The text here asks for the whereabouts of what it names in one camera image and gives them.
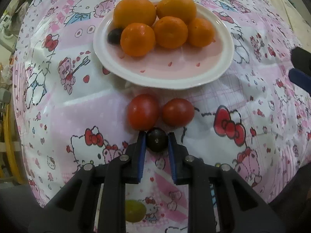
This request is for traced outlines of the large orange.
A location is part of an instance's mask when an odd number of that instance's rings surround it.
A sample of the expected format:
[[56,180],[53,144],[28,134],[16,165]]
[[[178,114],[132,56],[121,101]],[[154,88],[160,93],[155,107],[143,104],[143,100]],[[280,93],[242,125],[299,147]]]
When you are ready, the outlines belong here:
[[156,13],[159,19],[176,17],[187,25],[196,17],[197,8],[193,0],[161,0],[156,5]]
[[117,28],[126,28],[132,23],[152,26],[156,20],[156,7],[149,0],[121,0],[113,11],[113,23]]

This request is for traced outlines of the small mandarin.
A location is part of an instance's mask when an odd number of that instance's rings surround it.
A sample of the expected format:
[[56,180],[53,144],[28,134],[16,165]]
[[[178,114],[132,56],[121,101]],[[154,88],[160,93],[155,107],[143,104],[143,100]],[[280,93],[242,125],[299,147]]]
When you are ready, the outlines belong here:
[[164,48],[179,48],[188,39],[188,27],[177,17],[165,16],[155,22],[153,29],[156,43]]
[[142,57],[155,48],[154,30],[144,23],[129,24],[121,34],[120,45],[125,54]]
[[215,42],[213,24],[204,18],[194,18],[188,24],[188,42],[194,47],[205,47]]

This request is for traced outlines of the small mandarin right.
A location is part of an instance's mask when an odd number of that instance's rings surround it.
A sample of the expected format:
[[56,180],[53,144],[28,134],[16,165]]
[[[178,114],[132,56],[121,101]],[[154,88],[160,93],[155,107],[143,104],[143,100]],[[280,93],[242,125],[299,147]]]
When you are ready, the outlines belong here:
[[204,18],[194,18],[188,24],[188,42],[194,47],[205,47],[215,42],[213,24]]

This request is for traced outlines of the yellow wooden frame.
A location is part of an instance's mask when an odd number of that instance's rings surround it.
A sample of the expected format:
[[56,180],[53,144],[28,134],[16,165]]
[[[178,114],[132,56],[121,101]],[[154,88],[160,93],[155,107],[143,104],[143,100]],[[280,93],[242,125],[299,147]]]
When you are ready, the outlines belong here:
[[10,178],[16,181],[18,184],[23,185],[25,183],[25,180],[22,177],[21,172],[19,170],[15,157],[16,148],[14,142],[12,141],[10,103],[5,104],[1,112],[3,114],[2,130],[5,146],[4,152],[6,153],[8,165],[11,172]]

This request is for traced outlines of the green lime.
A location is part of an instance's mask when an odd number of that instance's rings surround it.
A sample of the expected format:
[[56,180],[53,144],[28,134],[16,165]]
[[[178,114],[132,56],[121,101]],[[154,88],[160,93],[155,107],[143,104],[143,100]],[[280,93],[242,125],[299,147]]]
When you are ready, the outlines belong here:
[[125,220],[130,223],[138,223],[143,220],[147,209],[145,205],[138,200],[125,201]]

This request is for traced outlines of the large orange right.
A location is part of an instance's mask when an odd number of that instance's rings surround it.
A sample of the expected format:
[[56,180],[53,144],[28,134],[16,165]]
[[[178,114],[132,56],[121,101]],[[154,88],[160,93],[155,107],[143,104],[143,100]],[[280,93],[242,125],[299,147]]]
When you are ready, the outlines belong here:
[[161,0],[156,5],[156,13],[159,19],[176,17],[187,25],[196,17],[197,8],[193,0]]

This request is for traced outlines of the dark grape on plate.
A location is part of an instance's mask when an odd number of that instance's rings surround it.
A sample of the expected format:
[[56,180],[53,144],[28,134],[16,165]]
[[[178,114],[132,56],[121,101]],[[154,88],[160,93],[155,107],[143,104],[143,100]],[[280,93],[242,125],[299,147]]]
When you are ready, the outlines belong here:
[[115,28],[109,32],[107,35],[107,41],[110,44],[119,45],[121,41],[121,35],[123,28]]

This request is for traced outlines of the small mandarin left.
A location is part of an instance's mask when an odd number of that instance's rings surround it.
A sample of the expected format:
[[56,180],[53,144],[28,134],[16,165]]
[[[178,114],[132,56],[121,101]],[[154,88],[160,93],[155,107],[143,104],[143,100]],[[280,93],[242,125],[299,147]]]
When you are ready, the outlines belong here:
[[120,45],[125,54],[142,57],[155,48],[154,30],[144,23],[129,24],[121,34]]

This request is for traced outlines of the small mandarin middle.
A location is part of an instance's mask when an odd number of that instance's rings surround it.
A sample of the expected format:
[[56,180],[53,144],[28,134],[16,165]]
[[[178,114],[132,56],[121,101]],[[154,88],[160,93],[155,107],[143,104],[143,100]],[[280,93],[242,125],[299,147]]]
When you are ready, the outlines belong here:
[[153,29],[156,43],[164,48],[179,48],[188,39],[188,27],[177,17],[165,16],[155,22]]

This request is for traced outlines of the large orange left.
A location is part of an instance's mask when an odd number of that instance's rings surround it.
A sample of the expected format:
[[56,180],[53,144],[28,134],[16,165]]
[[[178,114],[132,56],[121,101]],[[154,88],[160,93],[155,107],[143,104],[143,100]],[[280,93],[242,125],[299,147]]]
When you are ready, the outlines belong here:
[[117,28],[126,28],[132,23],[152,26],[156,20],[156,7],[149,0],[121,0],[113,11],[113,23]]

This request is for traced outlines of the red tomato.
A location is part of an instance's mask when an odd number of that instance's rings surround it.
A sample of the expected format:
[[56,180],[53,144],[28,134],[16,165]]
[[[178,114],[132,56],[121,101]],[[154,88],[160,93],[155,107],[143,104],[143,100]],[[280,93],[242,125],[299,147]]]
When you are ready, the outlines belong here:
[[170,127],[183,127],[191,122],[195,108],[186,99],[174,98],[168,101],[161,112],[162,121]]
[[153,128],[160,116],[160,105],[150,94],[140,94],[133,98],[127,106],[129,125],[135,130]]

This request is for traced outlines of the dark grape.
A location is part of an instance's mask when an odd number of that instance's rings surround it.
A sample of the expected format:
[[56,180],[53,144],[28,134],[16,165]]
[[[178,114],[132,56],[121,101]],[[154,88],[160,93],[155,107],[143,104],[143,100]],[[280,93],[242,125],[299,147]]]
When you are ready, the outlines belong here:
[[110,44],[119,45],[121,41],[121,35],[123,28],[115,28],[109,32],[107,35],[107,41]]
[[169,138],[163,129],[154,127],[147,131],[145,144],[147,149],[160,154],[168,149]]

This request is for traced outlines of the white pink plate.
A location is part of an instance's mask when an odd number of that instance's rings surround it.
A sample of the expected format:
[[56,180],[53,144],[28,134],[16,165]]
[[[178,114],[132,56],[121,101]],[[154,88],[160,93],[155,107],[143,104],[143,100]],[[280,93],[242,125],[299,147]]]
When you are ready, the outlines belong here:
[[213,82],[230,67],[235,48],[221,19],[199,4],[196,7],[197,17],[209,20],[216,31],[215,41],[206,47],[185,43],[169,50],[156,46],[143,57],[128,56],[120,46],[107,41],[114,28],[113,13],[109,12],[95,30],[94,52],[111,73],[140,86],[185,90]]

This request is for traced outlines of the pink Hello Kitty cloth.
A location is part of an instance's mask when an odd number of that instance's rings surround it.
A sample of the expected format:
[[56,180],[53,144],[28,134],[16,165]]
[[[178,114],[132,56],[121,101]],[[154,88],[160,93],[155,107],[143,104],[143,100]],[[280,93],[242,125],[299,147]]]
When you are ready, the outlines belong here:
[[137,139],[131,99],[184,98],[193,120],[176,140],[208,165],[230,165],[273,211],[310,162],[310,95],[288,77],[302,47],[268,0],[194,0],[228,28],[234,54],[217,80],[189,90],[145,88],[107,70],[93,49],[96,28],[121,0],[34,0],[21,25],[13,100],[31,191],[44,207],[87,163],[109,163]]

